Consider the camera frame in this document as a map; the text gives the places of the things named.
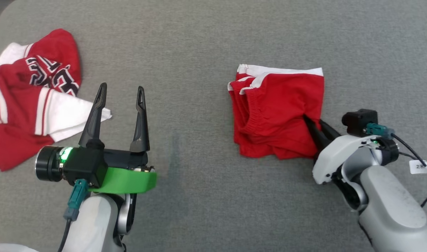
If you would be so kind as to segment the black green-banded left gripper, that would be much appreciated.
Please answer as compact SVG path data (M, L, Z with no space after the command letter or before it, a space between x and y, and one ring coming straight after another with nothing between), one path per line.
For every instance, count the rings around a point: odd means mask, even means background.
M79 146L89 142L100 142L102 112L106 105L107 83L101 83L85 123ZM128 150L105 149L104 159L108 170L100 188L90 187L89 191L105 194L141 194L156 186L157 174L154 167L148 167L150 150L145 91L138 87L136 100L137 119L133 141Z

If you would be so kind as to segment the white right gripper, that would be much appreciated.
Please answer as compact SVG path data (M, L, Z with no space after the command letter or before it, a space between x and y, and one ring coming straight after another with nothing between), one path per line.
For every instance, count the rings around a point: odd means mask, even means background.
M322 119L319 120L321 130L307 115L303 115L303 119L316 146L316 153L313 156L313 161L316 163L313 166L312 175L317 184L331 182L331 177L327 177L327 174L331 175L336 172L339 166L360 147L375 147L372 141L379 137L378 135L342 136Z

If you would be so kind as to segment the red shorts with white trim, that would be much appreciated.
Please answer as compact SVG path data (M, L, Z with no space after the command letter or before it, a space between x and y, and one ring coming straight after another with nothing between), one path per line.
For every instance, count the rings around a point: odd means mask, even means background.
M240 155L313 158L317 148L303 116L318 125L324 97L322 68L292 70L240 64L227 90Z

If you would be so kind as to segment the red white lettered jersey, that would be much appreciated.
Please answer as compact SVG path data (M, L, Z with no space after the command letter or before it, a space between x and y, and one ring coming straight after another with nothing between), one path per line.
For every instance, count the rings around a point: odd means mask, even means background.
M77 43L64 29L32 44L10 43L2 51L0 171L83 131L92 102L77 97L81 86Z

